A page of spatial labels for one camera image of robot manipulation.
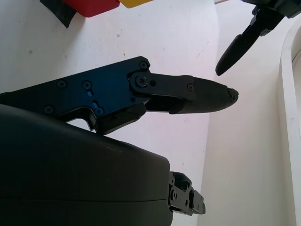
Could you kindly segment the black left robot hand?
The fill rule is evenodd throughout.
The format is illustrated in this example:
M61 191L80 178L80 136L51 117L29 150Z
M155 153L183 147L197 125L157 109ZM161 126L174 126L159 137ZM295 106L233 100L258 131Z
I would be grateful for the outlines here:
M218 61L215 72L218 76L229 70L252 47L259 37L274 30L283 18L294 18L301 13L299 0L245 0L255 5L253 18L242 34L231 42Z

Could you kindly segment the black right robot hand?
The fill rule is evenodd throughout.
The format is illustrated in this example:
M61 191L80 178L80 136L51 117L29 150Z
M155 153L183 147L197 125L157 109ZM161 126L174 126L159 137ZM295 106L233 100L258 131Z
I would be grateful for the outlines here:
M175 212L205 214L165 157L107 135L146 112L220 111L238 92L149 67L139 56L1 94L1 225L169 226Z

